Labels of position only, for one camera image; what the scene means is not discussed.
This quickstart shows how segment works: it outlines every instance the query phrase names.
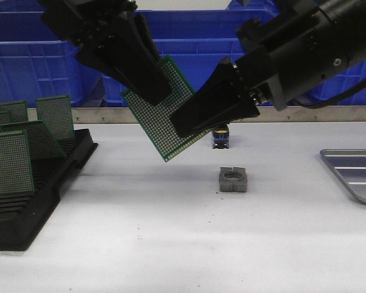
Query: white table surface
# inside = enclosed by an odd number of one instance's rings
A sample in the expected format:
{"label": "white table surface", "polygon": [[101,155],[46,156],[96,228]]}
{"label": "white table surface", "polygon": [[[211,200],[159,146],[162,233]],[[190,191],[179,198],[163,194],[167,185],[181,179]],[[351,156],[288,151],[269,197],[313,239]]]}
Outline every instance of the white table surface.
{"label": "white table surface", "polygon": [[366,148],[366,123],[231,124],[229,150],[169,163],[139,125],[76,127],[99,148],[28,251],[0,252],[0,292],[366,292],[366,205],[319,156]]}

